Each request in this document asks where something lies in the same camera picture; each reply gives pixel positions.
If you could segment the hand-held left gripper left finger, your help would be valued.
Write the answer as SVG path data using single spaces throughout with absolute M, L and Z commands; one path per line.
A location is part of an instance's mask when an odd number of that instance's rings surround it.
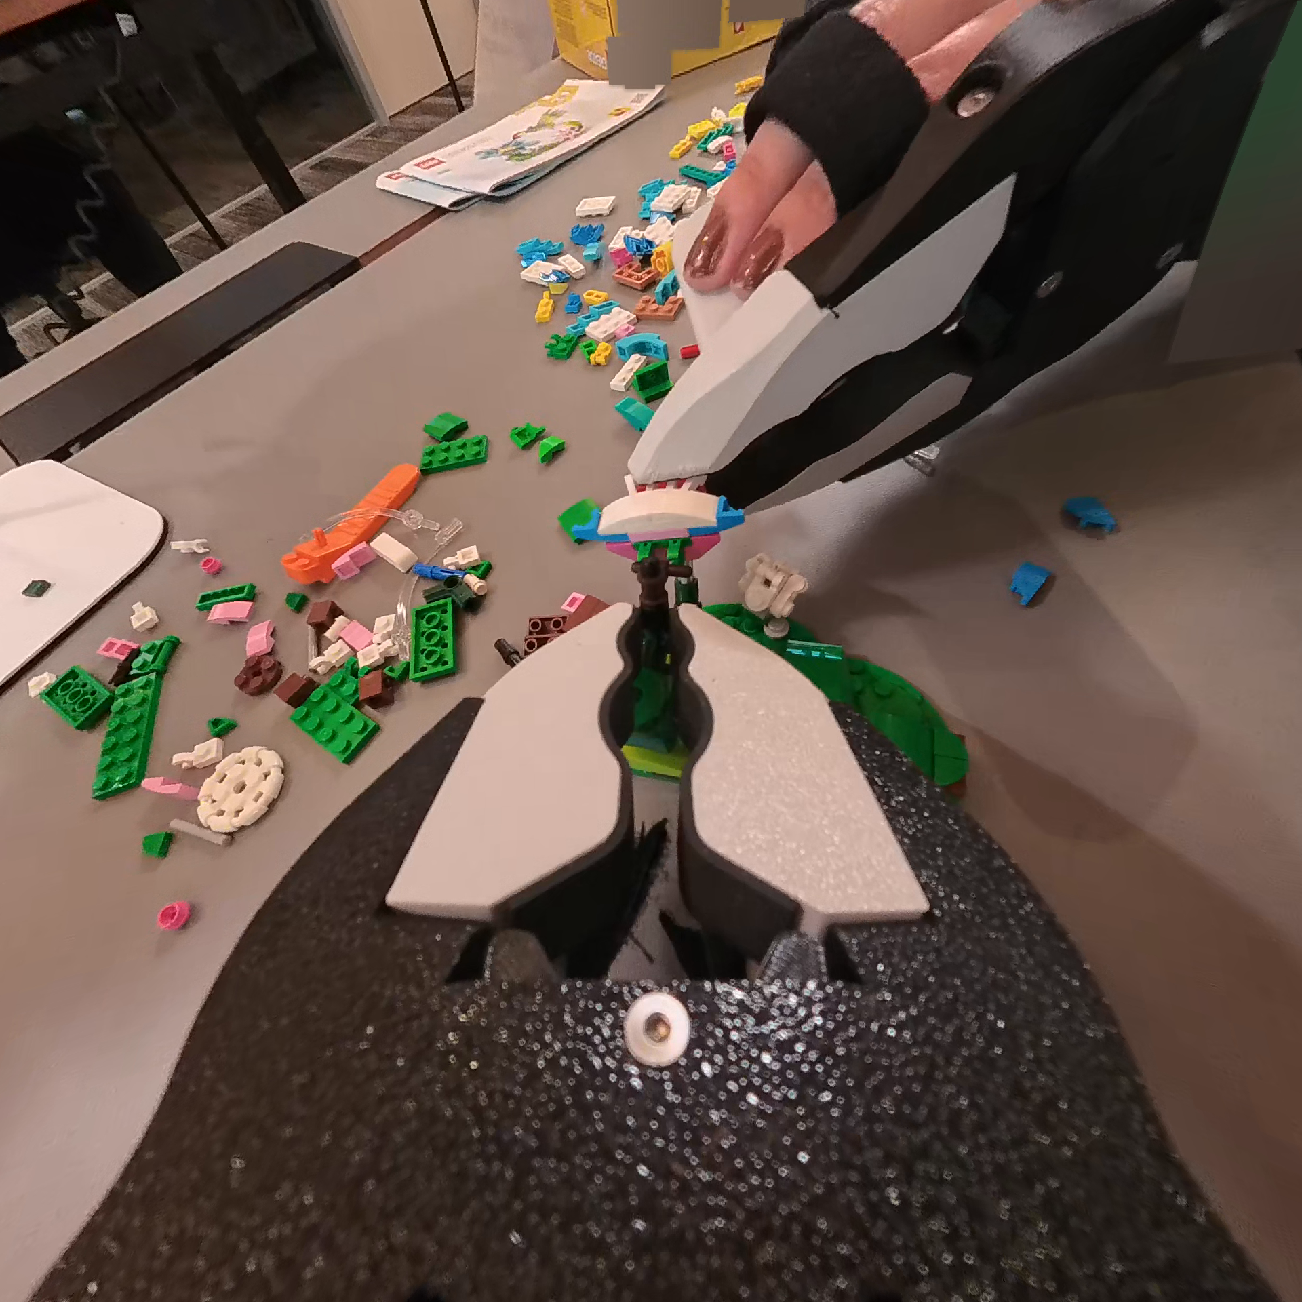
M 395 876 L 391 911 L 530 934 L 564 968 L 609 968 L 660 861 L 636 827 L 638 610 L 617 603 L 514 667 L 470 729 Z

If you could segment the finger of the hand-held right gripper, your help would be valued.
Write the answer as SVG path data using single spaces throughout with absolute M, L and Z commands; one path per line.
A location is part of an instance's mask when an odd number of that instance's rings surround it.
M 754 514 L 847 481 L 958 407 L 976 370 L 958 347 L 871 358 L 732 454 L 707 477 L 707 492 Z
M 704 343 L 626 464 L 638 484 L 707 477 L 831 383 L 939 328 L 999 243 L 1008 204 L 969 204 L 833 307 L 796 262 Z

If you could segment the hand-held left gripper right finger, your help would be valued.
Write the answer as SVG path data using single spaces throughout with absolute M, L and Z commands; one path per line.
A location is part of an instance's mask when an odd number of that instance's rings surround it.
M 698 607 L 672 614 L 679 665 L 677 868 L 724 941 L 920 921 L 929 902 L 830 701 Z

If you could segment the green lego plant model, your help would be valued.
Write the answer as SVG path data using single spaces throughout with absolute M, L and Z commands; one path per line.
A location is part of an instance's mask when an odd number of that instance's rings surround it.
M 749 642 L 771 650 L 800 671 L 831 704 L 860 714 L 941 789 L 956 791 L 969 772 L 967 744 L 907 680 L 818 642 L 792 620 L 807 592 L 805 576 L 760 552 L 747 560 L 737 603 L 704 612 Z M 623 753 L 636 776 L 677 782 L 690 750 L 677 723 L 685 648 L 670 633 L 668 614 L 641 614 L 640 671 L 632 684 L 632 733 Z

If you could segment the white pink lego flower assembly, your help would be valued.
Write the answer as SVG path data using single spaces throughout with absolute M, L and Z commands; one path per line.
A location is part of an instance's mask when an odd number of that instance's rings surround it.
M 664 552 L 668 565 L 690 565 L 719 546 L 726 531 L 745 522 L 743 511 L 702 488 L 647 488 L 609 503 L 591 505 L 587 520 L 564 529 L 577 544 L 600 544 L 626 561 Z

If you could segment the lego instruction booklet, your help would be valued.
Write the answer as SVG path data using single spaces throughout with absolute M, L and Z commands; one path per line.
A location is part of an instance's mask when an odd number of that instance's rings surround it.
M 568 80 L 498 123 L 378 176 L 374 185 L 450 213 L 508 198 L 634 123 L 662 91 Z

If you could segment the yellow lego box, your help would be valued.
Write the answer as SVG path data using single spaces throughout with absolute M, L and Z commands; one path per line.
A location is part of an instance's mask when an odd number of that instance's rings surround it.
M 803 12 L 803 3 L 549 3 L 562 61 L 609 80 L 615 46 L 615 70 L 651 70 L 653 85 L 769 42 Z

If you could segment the person's right hand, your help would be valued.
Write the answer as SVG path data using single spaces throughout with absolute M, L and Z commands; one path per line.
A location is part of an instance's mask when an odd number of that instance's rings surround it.
M 811 3 L 783 25 L 685 287 L 749 298 L 880 191 L 986 48 L 1035 3 Z

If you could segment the pile of blue yellow pieces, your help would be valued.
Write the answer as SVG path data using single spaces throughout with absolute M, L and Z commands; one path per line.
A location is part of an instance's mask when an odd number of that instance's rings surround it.
M 653 407 L 670 394 L 673 368 L 702 353 L 700 332 L 683 328 L 687 290 L 679 260 L 694 236 L 687 223 L 705 213 L 745 151 L 743 114 L 762 74 L 736 82 L 730 106 L 687 125 L 666 151 L 664 176 L 640 178 L 609 198 L 581 198 L 562 238 L 517 245 L 519 279 L 536 290 L 532 321 L 547 332 L 546 356 L 572 356 L 608 368 L 615 411 L 643 432 Z

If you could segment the orange brick separator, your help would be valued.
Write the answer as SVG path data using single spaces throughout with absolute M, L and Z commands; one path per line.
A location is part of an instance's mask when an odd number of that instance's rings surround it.
M 404 509 L 419 482 L 416 465 L 397 465 L 355 507 L 335 514 L 322 528 L 310 529 L 282 556 L 290 582 L 310 586 L 337 578 L 335 563 L 369 544 L 387 522 Z

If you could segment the pile of green brown pieces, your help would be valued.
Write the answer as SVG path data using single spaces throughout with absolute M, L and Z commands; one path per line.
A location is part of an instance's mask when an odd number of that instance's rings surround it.
M 254 622 L 254 605 L 256 586 L 250 582 L 196 597 L 196 612 L 209 624 L 248 631 L 248 655 L 235 689 L 244 695 L 275 691 L 292 704 L 286 723 L 340 763 L 352 763 L 378 735 L 378 719 L 367 714 L 367 706 L 382 704 L 399 680 L 433 682 L 455 669 L 455 603 L 448 588 L 438 588 L 433 603 L 401 608 L 395 620 L 378 622 L 374 631 L 382 639 L 376 642 L 367 642 L 367 625 L 340 629 L 339 637 L 327 640 L 323 661 L 314 661 L 308 676 L 282 672 L 275 655 L 275 620 Z M 222 733 L 173 759 L 175 768 L 203 776 L 201 789 L 169 782 L 154 785 L 150 748 L 177 646 L 179 639 L 165 635 L 128 648 L 128 676 L 115 687 L 71 667 L 49 680 L 41 693 L 41 701 L 73 725 L 105 723 L 92 782 L 96 802 L 133 791 L 184 798 L 194 817 L 147 836 L 141 847 L 149 861 L 167 855 L 179 832 L 212 846 L 229 844 L 233 834 L 261 819 L 284 791 L 286 768 L 275 748 L 246 744 L 241 751 L 228 751 Z M 461 718 L 472 723 L 482 699 L 463 701 L 466 710 Z

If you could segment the black desk leg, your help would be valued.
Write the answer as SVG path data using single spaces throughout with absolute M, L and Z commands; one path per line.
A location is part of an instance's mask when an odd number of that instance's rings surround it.
M 448 87 L 453 110 L 463 114 L 472 102 L 476 65 L 478 3 L 418 3 L 429 29 L 436 70 Z
M 203 87 L 211 93 L 220 116 L 231 127 L 243 153 L 248 157 L 263 187 L 267 187 L 273 202 L 284 215 L 305 206 L 307 196 L 269 140 L 252 106 L 237 87 L 237 82 L 220 63 L 216 50 L 199 46 L 192 53 L 192 61 Z

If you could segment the white rounded flat base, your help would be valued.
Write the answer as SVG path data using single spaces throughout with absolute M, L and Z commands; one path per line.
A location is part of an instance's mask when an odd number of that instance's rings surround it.
M 81 625 L 165 541 L 165 518 L 68 465 L 2 475 L 2 687 Z M 51 582 L 24 599 L 32 580 Z

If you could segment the black office chair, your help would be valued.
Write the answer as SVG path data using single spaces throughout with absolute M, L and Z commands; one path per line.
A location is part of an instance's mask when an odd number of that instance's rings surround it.
M 39 125 L 2 138 L 2 306 L 54 290 L 83 262 L 135 298 L 182 274 L 103 155 Z

